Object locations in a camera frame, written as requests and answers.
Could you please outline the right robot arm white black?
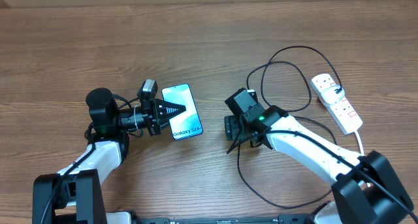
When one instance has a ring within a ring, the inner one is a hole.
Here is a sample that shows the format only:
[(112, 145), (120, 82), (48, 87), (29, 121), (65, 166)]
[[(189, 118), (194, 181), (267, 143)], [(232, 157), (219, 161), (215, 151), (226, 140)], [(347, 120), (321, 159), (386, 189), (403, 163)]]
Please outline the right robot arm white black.
[(239, 89), (225, 104), (230, 149), (254, 140), (282, 152), (310, 169), (330, 185), (334, 200), (311, 217), (320, 223), (400, 223), (413, 220), (413, 203), (388, 159), (377, 151), (363, 156), (335, 145), (302, 126), (287, 111), (264, 108), (254, 91)]

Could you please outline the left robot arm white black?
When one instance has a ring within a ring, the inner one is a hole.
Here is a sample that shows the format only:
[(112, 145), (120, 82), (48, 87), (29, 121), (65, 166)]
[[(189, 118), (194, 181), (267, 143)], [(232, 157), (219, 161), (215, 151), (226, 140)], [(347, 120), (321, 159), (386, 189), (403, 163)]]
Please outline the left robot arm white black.
[(139, 92), (140, 106), (109, 89), (97, 88), (86, 97), (92, 122), (84, 133), (87, 150), (68, 167), (41, 175), (33, 183), (33, 223), (134, 223), (131, 212), (108, 213), (101, 184), (129, 153), (129, 137), (147, 129), (154, 136), (186, 107), (155, 98), (155, 91)]

